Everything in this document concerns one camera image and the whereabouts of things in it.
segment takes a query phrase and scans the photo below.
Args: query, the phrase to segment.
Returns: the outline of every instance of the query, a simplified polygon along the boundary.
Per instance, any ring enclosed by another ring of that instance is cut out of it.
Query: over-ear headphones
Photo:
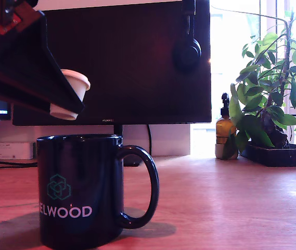
[[[201,57],[201,47],[194,38],[194,16],[196,0],[182,0],[182,37],[173,49],[173,60],[177,70],[187,73],[196,68]]]

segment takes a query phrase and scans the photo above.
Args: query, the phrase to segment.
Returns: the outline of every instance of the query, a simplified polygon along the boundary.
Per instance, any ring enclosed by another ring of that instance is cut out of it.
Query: black plant tray
[[[241,156],[268,167],[296,167],[296,145],[289,143],[289,149],[266,149],[246,146]]]

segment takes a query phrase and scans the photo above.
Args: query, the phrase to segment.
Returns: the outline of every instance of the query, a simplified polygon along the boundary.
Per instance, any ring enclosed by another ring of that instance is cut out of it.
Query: bottle cap
[[[223,93],[222,101],[223,101],[223,108],[221,108],[221,115],[228,116],[229,115],[230,99],[229,99],[229,95],[227,93]]]

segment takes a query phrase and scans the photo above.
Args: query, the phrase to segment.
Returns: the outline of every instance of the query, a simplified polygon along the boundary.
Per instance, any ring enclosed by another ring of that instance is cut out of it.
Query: black robotic arm
[[[51,103],[79,114],[84,104],[47,47],[37,0],[0,0],[0,100],[49,113]]]

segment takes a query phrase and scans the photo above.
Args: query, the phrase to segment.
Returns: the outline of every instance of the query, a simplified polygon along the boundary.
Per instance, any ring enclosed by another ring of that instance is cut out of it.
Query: spray bottle
[[[216,145],[215,155],[217,159],[223,159],[223,148],[230,134],[236,135],[236,126],[232,123],[229,116],[230,99],[227,93],[222,95],[223,108],[221,108],[221,118],[216,123]],[[228,159],[236,159],[238,151]]]

